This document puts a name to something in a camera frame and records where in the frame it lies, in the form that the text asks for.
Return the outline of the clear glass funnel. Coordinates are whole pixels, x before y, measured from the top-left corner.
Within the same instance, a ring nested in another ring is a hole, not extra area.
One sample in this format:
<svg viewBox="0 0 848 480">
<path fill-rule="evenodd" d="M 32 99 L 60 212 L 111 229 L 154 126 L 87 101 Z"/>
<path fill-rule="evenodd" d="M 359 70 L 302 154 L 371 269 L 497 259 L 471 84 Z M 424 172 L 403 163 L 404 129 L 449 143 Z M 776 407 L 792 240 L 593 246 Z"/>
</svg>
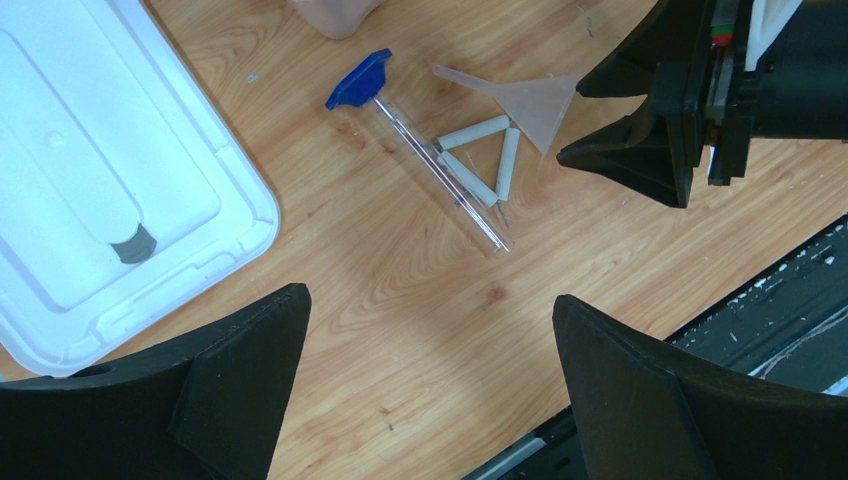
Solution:
<svg viewBox="0 0 848 480">
<path fill-rule="evenodd" d="M 439 64 L 432 73 L 491 97 L 542 155 L 549 152 L 579 81 L 567 75 L 495 83 Z"/>
</svg>

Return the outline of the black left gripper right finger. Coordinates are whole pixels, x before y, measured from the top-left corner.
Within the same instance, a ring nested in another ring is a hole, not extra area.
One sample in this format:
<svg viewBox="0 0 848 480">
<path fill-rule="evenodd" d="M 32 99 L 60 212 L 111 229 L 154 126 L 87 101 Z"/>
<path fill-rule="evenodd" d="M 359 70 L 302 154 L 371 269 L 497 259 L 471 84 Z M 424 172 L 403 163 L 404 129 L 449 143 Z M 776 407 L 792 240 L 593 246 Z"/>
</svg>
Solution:
<svg viewBox="0 0 848 480">
<path fill-rule="evenodd" d="M 552 323 L 593 479 L 843 479 L 847 401 L 719 366 L 573 295 Z"/>
</svg>

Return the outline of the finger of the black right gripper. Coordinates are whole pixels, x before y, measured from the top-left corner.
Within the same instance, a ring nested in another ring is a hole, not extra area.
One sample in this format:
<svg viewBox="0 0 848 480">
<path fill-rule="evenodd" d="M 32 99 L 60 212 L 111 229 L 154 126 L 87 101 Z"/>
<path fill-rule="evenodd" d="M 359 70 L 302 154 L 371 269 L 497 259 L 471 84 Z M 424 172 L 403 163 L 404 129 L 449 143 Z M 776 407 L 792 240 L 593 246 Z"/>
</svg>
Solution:
<svg viewBox="0 0 848 480">
<path fill-rule="evenodd" d="M 646 16 L 577 84 L 586 98 L 626 98 L 649 93 L 658 66 L 690 62 L 702 42 L 715 3 L 659 0 Z"/>
<path fill-rule="evenodd" d="M 705 143 L 708 68 L 662 63 L 638 109 L 564 147 L 564 167 L 615 181 L 672 208 L 688 205 Z"/>
</svg>

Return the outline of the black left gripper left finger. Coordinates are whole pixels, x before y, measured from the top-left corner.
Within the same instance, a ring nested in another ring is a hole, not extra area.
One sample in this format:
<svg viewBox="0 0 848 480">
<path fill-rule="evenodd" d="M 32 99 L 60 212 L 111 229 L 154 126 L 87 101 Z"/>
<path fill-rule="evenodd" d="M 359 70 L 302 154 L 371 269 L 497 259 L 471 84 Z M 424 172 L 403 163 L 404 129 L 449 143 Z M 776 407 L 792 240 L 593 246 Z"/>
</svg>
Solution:
<svg viewBox="0 0 848 480">
<path fill-rule="evenodd" d="M 65 378 L 1 386 L 5 479 L 264 479 L 312 299 L 290 284 Z"/>
</svg>

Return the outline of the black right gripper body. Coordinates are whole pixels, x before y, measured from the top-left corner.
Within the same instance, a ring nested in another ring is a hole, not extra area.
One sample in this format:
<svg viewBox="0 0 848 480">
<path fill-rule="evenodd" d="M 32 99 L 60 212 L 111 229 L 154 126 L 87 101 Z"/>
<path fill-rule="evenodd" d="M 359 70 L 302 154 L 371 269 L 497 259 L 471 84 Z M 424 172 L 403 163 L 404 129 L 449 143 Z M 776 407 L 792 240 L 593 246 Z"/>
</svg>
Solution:
<svg viewBox="0 0 848 480">
<path fill-rule="evenodd" d="M 847 139 L 847 4 L 741 1 L 706 116 L 708 182 L 746 172 L 752 139 Z"/>
</svg>

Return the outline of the blue capped tube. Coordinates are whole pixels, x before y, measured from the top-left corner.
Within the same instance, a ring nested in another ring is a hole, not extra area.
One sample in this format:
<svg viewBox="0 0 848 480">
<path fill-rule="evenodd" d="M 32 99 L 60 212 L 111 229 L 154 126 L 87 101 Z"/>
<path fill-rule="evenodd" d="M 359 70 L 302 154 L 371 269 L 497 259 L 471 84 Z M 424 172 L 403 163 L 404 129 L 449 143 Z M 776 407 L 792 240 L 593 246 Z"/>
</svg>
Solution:
<svg viewBox="0 0 848 480">
<path fill-rule="evenodd" d="M 396 146 L 399 165 L 484 254 L 499 257 L 510 253 L 513 241 L 491 213 L 494 202 L 469 188 L 471 171 L 426 139 L 388 95 L 387 65 L 392 57 L 389 48 L 365 56 L 336 84 L 325 108 L 355 114 L 371 134 Z"/>
</svg>

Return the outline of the pink plastic storage bin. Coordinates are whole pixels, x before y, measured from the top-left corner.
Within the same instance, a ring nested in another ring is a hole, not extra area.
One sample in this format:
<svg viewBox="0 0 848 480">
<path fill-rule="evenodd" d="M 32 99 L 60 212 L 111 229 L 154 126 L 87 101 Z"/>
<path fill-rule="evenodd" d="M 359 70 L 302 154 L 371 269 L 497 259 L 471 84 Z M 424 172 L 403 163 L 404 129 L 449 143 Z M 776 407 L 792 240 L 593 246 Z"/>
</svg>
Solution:
<svg viewBox="0 0 848 480">
<path fill-rule="evenodd" d="M 291 0 L 289 4 L 319 33 L 341 40 L 353 35 L 384 0 Z"/>
</svg>

